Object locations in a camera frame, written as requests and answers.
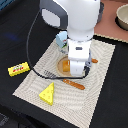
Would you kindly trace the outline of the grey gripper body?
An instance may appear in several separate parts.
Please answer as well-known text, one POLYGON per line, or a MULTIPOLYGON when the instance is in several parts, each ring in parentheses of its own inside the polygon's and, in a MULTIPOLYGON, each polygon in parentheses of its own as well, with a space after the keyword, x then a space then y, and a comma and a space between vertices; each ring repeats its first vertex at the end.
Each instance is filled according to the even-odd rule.
POLYGON ((70 60, 70 73, 72 76, 81 76, 83 70, 91 67, 91 54, 68 55, 70 60))

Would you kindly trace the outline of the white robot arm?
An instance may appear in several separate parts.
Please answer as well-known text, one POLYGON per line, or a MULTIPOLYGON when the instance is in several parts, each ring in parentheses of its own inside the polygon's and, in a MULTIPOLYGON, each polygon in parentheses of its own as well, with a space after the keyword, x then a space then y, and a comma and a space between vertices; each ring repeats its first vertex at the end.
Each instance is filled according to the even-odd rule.
POLYGON ((91 61, 90 45, 98 20, 100 0, 40 0, 44 21, 67 31, 68 59, 72 76, 81 76, 91 61))

